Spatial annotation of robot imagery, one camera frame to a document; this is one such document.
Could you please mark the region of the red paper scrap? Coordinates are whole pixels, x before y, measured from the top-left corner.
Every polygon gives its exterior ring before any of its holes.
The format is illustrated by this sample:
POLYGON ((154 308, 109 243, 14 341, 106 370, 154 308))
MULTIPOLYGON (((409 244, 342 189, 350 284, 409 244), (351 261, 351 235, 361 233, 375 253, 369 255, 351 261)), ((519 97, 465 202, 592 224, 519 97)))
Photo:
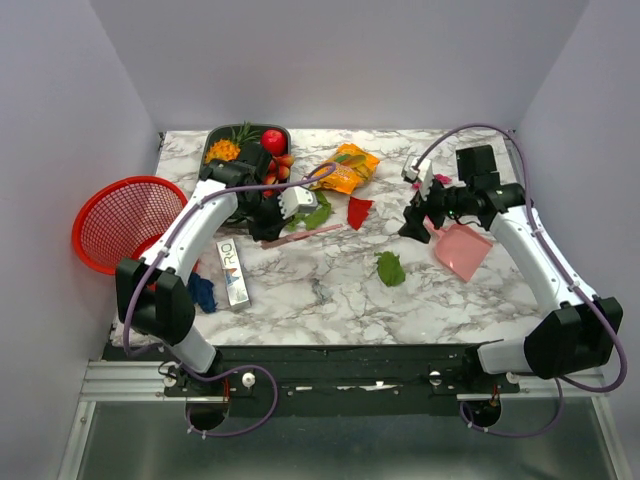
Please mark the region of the red paper scrap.
POLYGON ((347 222, 356 231, 358 231, 364 221, 368 218, 371 207, 374 202, 372 200, 359 199, 351 196, 347 208, 347 222))

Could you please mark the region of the dark green paper scrap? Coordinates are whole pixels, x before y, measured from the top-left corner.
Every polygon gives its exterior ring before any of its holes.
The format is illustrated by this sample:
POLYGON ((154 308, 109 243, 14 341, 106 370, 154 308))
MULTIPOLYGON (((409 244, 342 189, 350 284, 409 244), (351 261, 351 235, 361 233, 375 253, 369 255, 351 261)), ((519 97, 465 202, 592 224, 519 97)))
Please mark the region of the dark green paper scrap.
POLYGON ((300 223, 304 225, 306 231, 315 230, 329 219, 333 213, 331 203, 322 191, 316 191, 315 195, 318 201, 317 208, 309 214, 296 213, 286 225, 288 231, 294 232, 300 223))

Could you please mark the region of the toy cherries bunch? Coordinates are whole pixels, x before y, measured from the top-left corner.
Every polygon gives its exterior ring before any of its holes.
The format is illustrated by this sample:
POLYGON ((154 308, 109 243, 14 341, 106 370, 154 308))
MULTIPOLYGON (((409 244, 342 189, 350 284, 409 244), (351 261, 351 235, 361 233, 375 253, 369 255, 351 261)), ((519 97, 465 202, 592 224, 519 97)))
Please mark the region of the toy cherries bunch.
POLYGON ((295 158, 290 154, 273 156, 269 163, 268 171, 263 184, 276 186, 287 183, 290 178, 291 167, 293 166, 294 162, 295 158))

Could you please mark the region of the aluminium frame rail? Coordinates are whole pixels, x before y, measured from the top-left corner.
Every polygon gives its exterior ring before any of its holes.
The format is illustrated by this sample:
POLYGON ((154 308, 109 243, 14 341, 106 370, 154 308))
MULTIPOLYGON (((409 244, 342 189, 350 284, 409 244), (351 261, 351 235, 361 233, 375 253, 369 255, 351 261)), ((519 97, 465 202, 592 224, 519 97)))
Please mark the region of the aluminium frame rail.
POLYGON ((145 361, 96 361, 86 368, 80 390, 83 402, 223 402, 222 396, 197 397, 179 390, 169 394, 161 363, 145 361))

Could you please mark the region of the pink hand brush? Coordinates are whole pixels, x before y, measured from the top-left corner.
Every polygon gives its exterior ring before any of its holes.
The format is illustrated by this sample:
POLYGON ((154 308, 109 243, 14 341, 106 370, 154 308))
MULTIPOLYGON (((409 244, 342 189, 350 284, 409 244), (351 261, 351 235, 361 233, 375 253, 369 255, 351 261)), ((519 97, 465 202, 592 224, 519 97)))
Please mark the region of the pink hand brush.
POLYGON ((338 230, 341 229, 343 227, 343 224, 336 224, 336 225, 331 225, 331 226, 326 226, 326 227, 322 227, 322 228, 317 228, 317 229, 313 229, 313 230, 309 230, 309 231, 301 231, 301 232, 295 232, 295 233, 290 233, 288 235, 285 235, 284 237, 281 237, 277 240, 274 241, 262 241, 261 242, 261 248, 263 250, 267 250, 267 249, 272 249, 272 248, 277 248, 289 243, 294 243, 297 241, 301 241, 304 240, 306 238, 312 237, 312 236, 316 236, 316 235, 320 235, 320 234, 324 234, 324 233, 328 233, 334 230, 338 230))

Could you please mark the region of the toy pineapple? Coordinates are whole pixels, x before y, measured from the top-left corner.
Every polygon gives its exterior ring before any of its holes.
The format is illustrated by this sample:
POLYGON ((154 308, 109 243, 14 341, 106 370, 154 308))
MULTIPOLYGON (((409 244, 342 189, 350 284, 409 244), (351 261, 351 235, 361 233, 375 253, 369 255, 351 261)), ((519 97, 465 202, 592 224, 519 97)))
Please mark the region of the toy pineapple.
POLYGON ((227 137, 216 140, 205 150, 204 164, 209 164, 212 160, 233 161, 245 144, 256 142, 259 137, 259 133, 249 122, 230 127, 227 137))

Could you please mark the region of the grey fruit tray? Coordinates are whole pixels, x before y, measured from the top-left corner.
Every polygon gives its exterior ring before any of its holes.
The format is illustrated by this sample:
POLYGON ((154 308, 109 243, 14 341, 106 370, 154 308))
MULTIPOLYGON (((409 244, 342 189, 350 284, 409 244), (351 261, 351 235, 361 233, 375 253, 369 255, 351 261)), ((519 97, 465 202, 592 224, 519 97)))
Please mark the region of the grey fruit tray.
POLYGON ((208 192, 265 185, 264 191, 233 193, 237 206, 225 222, 244 223, 253 237, 273 240, 287 222, 277 195, 290 180, 293 164, 286 129, 249 122, 222 126, 206 139, 198 182, 206 184, 208 192))

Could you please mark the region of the blue crumpled paper scrap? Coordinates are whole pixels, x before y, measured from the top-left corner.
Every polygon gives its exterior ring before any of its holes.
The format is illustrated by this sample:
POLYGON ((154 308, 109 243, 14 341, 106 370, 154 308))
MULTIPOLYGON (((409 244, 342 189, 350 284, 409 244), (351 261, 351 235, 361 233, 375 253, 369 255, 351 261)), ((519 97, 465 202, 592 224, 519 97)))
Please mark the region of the blue crumpled paper scrap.
POLYGON ((187 283, 187 290, 192 302, 199 306, 204 313, 212 314, 217 311, 214 284, 210 280, 192 272, 187 283))

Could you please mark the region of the orange snack bag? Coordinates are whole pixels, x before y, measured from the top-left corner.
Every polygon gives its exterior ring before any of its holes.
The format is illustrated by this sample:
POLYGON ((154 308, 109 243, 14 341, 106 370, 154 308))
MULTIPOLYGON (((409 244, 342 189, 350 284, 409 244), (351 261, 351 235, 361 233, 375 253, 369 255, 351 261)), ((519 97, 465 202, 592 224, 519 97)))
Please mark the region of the orange snack bag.
POLYGON ((351 195, 372 180, 380 160, 355 144, 342 144, 330 157, 329 162, 336 163, 336 169, 315 182, 311 189, 351 195))

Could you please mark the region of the pink plastic dustpan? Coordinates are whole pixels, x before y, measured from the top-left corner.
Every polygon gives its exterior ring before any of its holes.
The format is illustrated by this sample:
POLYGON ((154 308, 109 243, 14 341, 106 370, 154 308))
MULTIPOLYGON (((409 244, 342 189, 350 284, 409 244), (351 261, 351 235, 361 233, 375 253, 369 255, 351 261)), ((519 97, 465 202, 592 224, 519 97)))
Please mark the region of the pink plastic dustpan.
POLYGON ((491 241, 465 225, 436 229, 426 217, 424 226, 435 237, 436 260, 465 283, 472 279, 493 248, 491 241))

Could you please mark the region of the red mesh waste basket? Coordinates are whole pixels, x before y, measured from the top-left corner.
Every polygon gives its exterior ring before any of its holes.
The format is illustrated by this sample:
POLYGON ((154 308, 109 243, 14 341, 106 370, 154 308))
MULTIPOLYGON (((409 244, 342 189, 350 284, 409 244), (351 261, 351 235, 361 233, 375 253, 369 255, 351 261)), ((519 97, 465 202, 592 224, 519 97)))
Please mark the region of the red mesh waste basket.
POLYGON ((133 176, 94 194, 78 212, 71 244, 89 268, 113 275, 124 258, 137 259, 151 247, 187 204, 172 182, 133 176))

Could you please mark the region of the red toy apple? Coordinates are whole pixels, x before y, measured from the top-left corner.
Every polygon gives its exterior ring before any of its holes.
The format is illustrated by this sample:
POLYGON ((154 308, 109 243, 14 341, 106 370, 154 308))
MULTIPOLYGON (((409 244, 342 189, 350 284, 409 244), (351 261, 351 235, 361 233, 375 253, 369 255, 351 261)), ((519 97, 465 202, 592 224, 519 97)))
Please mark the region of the red toy apple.
POLYGON ((260 144, 273 156, 281 156, 287 151, 287 137, 277 129, 266 130, 260 139, 260 144))

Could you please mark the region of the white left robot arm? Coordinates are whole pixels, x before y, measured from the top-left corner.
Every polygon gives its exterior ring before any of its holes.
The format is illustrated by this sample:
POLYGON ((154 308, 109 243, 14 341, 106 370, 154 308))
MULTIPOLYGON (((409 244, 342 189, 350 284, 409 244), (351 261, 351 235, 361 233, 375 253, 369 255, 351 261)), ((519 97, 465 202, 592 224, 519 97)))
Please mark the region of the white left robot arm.
POLYGON ((176 219, 139 259, 124 258, 116 268, 122 345, 129 356, 133 332, 156 339, 188 371, 187 382, 201 395, 214 393, 222 380, 219 350, 195 325, 195 306, 187 284, 214 234, 236 214, 245 217, 256 241, 279 237, 286 222, 311 194, 306 181, 266 184, 266 150, 253 144, 236 161, 212 160, 201 168, 195 189, 176 219))

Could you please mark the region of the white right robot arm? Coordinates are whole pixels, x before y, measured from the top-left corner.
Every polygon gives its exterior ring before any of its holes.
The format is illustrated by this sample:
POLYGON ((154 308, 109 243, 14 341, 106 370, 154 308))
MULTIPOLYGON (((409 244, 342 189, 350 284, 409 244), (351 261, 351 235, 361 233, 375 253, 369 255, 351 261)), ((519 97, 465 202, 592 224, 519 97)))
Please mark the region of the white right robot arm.
POLYGON ((456 163, 461 183, 446 187, 430 161, 406 161, 402 175, 419 190, 404 209, 400 235, 426 243, 426 220, 441 227, 447 219, 475 217, 515 262, 543 315, 520 339, 479 345, 460 367, 462 384, 480 392, 497 374, 552 379, 606 364, 622 320, 619 302, 601 297, 570 267, 527 204, 524 188, 501 181, 491 146, 459 150, 456 163))

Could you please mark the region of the silver toothpaste box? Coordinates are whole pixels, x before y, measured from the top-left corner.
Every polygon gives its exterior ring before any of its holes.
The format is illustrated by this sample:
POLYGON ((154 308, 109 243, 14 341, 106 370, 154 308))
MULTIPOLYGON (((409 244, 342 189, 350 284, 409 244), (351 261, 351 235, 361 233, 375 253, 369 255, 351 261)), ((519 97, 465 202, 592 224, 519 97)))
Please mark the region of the silver toothpaste box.
POLYGON ((231 310, 249 307, 251 302, 236 244, 232 238, 216 243, 231 310))

